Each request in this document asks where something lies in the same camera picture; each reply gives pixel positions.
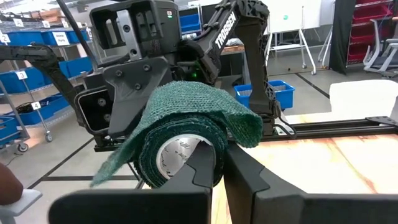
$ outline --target wooden table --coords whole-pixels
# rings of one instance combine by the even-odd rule
[[[290,123],[337,120],[332,113],[286,117]],[[262,142],[245,149],[308,193],[398,194],[398,136],[353,136]],[[211,222],[231,223],[224,182],[213,189]]]

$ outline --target number label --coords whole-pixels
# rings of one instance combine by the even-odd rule
[[[23,79],[27,78],[25,71],[19,71],[19,72],[16,72],[16,74],[17,74],[19,80],[23,80]]]
[[[69,24],[67,21],[62,21],[62,25],[64,28],[69,28]]]
[[[32,105],[33,110],[37,110],[42,107],[42,105],[40,105],[40,102],[34,102],[34,103],[31,103],[30,105]]]
[[[93,39],[93,34],[91,33],[91,29],[87,27],[86,28],[86,32],[87,32],[88,37],[90,38],[90,40],[92,40]]]
[[[1,36],[1,42],[3,42],[3,43],[10,43],[11,42],[11,40],[8,37],[7,34],[0,34],[0,36]]]

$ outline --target blue bin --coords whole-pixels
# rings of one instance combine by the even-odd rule
[[[181,33],[191,33],[200,30],[199,14],[192,14],[188,16],[180,16]]]
[[[86,32],[85,30],[81,30],[80,32],[81,32],[81,34],[83,35],[83,38],[84,38],[85,40],[89,40],[89,38],[88,38],[88,36],[87,36],[87,32]],[[69,43],[70,43],[70,44],[77,44],[77,43],[80,43],[80,41],[79,41],[79,39],[77,38],[77,35],[76,35],[76,33],[75,33],[74,31],[67,31],[67,37],[68,37],[68,40],[69,40]]]
[[[62,72],[67,78],[69,78],[68,62],[67,62],[67,61],[64,61],[64,62],[60,62],[59,64],[60,64],[61,72]],[[44,74],[43,74],[43,77],[44,77],[44,84],[45,84],[45,85],[49,85],[49,84],[52,83],[49,77],[47,77],[47,76],[44,75]]]
[[[42,107],[39,109],[43,119],[48,119],[54,115],[55,112],[68,106],[68,102],[61,94],[49,96],[46,99],[40,100]],[[14,116],[14,113],[8,113],[8,116]],[[41,122],[37,110],[30,113],[19,114],[24,125],[33,125]]]
[[[68,61],[69,76],[75,77],[81,72],[89,72],[93,69],[91,61],[88,57],[78,58]]]
[[[280,107],[284,110],[293,107],[294,87],[282,80],[269,81],[268,84],[274,87],[276,99],[280,102]],[[234,86],[236,100],[249,108],[249,97],[252,91],[251,84]]]
[[[15,31],[8,32],[8,37],[11,43],[9,45],[29,45],[32,42],[37,44],[44,44],[44,40],[41,31]]]
[[[25,72],[27,75],[25,82],[30,90],[34,90],[45,85],[43,74],[38,69],[27,68],[25,69]],[[2,81],[4,87],[6,87],[8,93],[27,92],[24,82],[18,79],[18,76],[15,72],[6,72],[0,74],[0,80]]]
[[[13,117],[0,116],[0,146],[18,139],[21,133],[17,129],[17,120]]]

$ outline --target floor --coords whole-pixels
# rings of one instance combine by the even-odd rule
[[[286,110],[286,115],[329,112],[328,93],[332,83],[380,79],[378,74],[361,70],[347,76],[331,70],[319,70],[316,75],[311,75],[308,72],[310,68],[301,68],[300,60],[300,55],[278,55],[269,62],[270,80],[283,80],[295,87],[294,107]],[[229,86],[233,80],[224,79],[221,87],[231,91]],[[398,119],[397,104],[392,117]],[[59,121],[50,130],[53,135],[51,143],[44,141],[42,128],[35,128],[30,130],[32,139],[27,142],[30,149],[26,153],[15,155],[16,150],[13,149],[0,151],[0,162],[8,164],[25,188],[43,193],[39,201],[17,217],[17,223],[47,223],[47,212],[52,202],[70,192],[87,189],[92,176],[109,155],[94,152],[92,136],[77,125],[74,115]],[[125,165],[113,180],[100,188],[131,189],[136,185],[137,180]]]

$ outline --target white tape roll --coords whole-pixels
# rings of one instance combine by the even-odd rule
[[[191,156],[200,141],[212,145],[209,140],[196,134],[181,134],[167,140],[156,155],[156,166],[166,178],[173,177]]]

